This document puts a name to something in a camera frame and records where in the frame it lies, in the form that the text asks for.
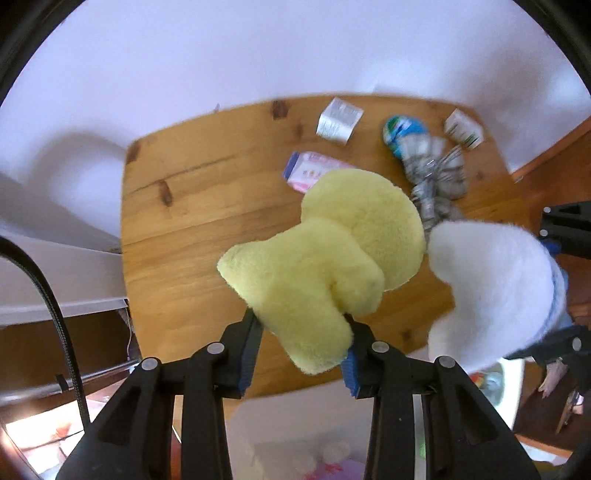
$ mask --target black cable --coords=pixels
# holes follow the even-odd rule
[[[53,325],[56,327],[57,335],[60,338],[61,348],[64,350],[66,363],[72,379],[74,387],[74,394],[76,395],[76,403],[78,403],[78,410],[80,411],[80,418],[82,419],[82,426],[86,430],[90,425],[90,415],[88,413],[88,405],[86,404],[86,397],[84,395],[84,388],[82,386],[82,378],[80,377],[80,370],[78,369],[78,362],[74,354],[74,347],[72,347],[72,340],[68,334],[64,317],[61,314],[60,306],[57,303],[56,297],[53,294],[49,283],[45,276],[22,248],[15,245],[10,240],[0,236],[0,257],[6,258],[9,262],[16,265],[34,283],[37,291],[45,301],[45,305],[53,319]]]

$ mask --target white wall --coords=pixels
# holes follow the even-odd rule
[[[112,248],[135,138],[216,104],[376,90],[475,107],[510,170],[591,113],[574,69],[512,0],[87,0],[0,108],[0,218]]]

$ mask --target pink object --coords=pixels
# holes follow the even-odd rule
[[[326,172],[353,165],[316,152],[293,152],[283,172],[287,184],[298,192],[306,193]]]
[[[339,463],[324,463],[315,473],[317,480],[363,480],[365,465],[347,458]]]

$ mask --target wood knot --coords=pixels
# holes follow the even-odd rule
[[[297,125],[294,128],[294,134],[297,140],[301,140],[304,136],[304,125],[302,125],[301,122],[297,122]]]
[[[141,143],[139,142],[139,140],[136,140],[129,146],[129,148],[127,149],[127,155],[125,156],[125,164],[137,160],[140,148]]]
[[[289,107],[285,100],[273,100],[273,103],[271,104],[271,115],[273,116],[273,120],[285,118],[288,111]]]
[[[173,193],[170,191],[170,187],[165,180],[160,180],[158,182],[158,192],[160,194],[160,201],[167,207],[170,207],[174,202],[174,198]]]

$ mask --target crumpled fabric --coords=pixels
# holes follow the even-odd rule
[[[417,207],[428,236],[443,220],[461,220],[462,211],[452,200],[468,190],[462,149],[452,148],[443,155],[444,140],[431,135],[411,134],[398,139],[407,179],[415,185],[411,200]]]

